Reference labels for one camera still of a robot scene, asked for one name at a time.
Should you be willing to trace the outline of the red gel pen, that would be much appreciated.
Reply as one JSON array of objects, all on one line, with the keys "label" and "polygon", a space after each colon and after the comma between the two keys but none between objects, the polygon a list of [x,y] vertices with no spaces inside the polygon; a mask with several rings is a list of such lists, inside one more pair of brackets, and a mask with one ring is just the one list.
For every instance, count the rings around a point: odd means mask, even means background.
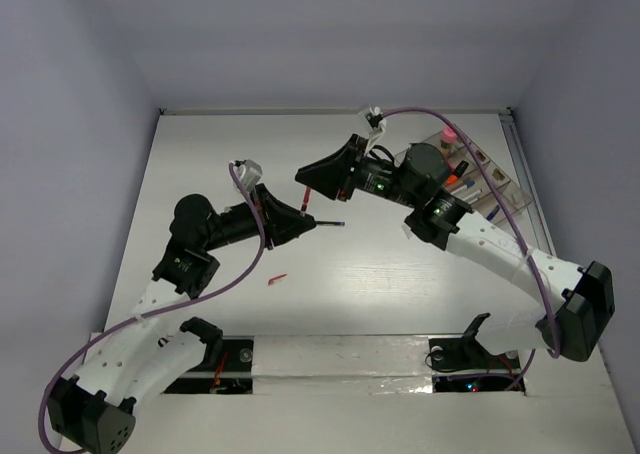
[{"label": "red gel pen", "polygon": [[311,198],[312,189],[310,187],[306,187],[301,203],[300,211],[305,213],[308,209],[310,198]]}]

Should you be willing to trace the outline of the purple gel pen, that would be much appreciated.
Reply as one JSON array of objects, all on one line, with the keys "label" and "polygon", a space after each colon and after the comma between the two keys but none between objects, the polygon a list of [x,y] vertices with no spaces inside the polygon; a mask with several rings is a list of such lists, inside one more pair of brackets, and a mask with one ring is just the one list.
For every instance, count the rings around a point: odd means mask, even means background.
[{"label": "purple gel pen", "polygon": [[320,227],[345,227],[344,221],[316,221],[316,225]]}]

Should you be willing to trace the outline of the pink cap sticker bottle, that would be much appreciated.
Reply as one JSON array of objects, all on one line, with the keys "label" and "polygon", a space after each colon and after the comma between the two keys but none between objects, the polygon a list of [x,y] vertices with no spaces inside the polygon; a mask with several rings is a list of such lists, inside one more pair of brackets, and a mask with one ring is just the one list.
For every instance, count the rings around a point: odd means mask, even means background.
[{"label": "pink cap sticker bottle", "polygon": [[445,126],[440,134],[439,148],[445,158],[448,158],[454,144],[457,141],[456,132],[449,126]]}]

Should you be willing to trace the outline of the orange cap black highlighter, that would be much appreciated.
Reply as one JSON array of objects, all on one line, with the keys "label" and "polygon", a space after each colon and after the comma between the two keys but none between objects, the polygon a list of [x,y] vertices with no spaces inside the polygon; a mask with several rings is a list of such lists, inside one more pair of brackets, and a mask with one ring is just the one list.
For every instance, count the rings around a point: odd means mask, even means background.
[{"label": "orange cap black highlighter", "polygon": [[457,182],[466,172],[469,167],[469,163],[465,160],[460,161],[452,170],[451,175],[447,179],[445,185],[449,186]]}]

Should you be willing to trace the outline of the blue cap white marker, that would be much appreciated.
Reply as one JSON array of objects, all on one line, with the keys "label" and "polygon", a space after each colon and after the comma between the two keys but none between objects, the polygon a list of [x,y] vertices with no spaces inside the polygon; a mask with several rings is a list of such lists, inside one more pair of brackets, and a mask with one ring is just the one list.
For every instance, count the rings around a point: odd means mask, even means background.
[{"label": "blue cap white marker", "polygon": [[475,181],[470,180],[470,181],[466,182],[464,185],[462,185],[459,188],[457,188],[454,191],[452,191],[451,194],[456,196],[457,194],[462,193],[463,191],[473,187],[474,185],[475,185]]}]

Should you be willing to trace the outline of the red cap white marker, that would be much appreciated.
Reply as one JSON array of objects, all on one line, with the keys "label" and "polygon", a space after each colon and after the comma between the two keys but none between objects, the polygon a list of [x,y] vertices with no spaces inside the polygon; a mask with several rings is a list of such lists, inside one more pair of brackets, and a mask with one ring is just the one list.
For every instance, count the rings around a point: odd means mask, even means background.
[{"label": "red cap white marker", "polygon": [[478,198],[480,198],[483,194],[483,191],[481,189],[475,190],[474,192],[470,193],[469,195],[465,196],[463,198],[463,201],[466,203],[473,203],[475,202]]}]

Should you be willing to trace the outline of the blue ballpoint pen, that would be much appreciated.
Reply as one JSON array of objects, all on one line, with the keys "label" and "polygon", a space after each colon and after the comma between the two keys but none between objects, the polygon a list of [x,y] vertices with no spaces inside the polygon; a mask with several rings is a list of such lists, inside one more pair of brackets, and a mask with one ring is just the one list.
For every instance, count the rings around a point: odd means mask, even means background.
[{"label": "blue ballpoint pen", "polygon": [[500,211],[500,206],[496,205],[487,215],[486,219],[492,221]]}]

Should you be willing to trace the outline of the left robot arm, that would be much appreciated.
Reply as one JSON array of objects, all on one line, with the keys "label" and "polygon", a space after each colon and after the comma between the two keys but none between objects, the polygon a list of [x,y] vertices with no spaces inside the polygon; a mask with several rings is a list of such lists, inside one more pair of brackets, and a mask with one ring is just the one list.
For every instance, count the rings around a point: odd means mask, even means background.
[{"label": "left robot arm", "polygon": [[[144,405],[188,370],[218,366],[222,330],[199,317],[176,317],[216,297],[208,289],[220,266],[212,251],[255,237],[264,252],[316,226],[311,215],[279,201],[263,184],[241,193],[244,202],[223,213],[200,194],[178,201],[169,242],[130,317],[80,348],[73,357],[85,361],[70,377],[58,371],[48,383],[38,412],[48,452],[57,450],[49,430],[81,453],[119,452]],[[88,351],[93,354],[86,357]]]}]

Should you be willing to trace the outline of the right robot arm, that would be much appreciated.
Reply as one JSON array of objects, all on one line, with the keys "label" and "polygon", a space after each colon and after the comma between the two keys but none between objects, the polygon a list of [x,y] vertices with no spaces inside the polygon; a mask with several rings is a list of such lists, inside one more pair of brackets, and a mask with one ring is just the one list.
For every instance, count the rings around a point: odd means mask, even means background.
[{"label": "right robot arm", "polygon": [[521,349],[550,349],[576,362],[591,357],[615,311],[606,266],[583,268],[518,243],[445,189],[451,169],[435,146],[415,143],[394,164],[367,157],[365,145],[352,135],[337,152],[300,168],[296,181],[331,200],[345,202],[360,190],[410,208],[405,224],[414,237],[485,268],[542,307],[503,325],[476,316],[460,342],[468,364],[482,366]]}]

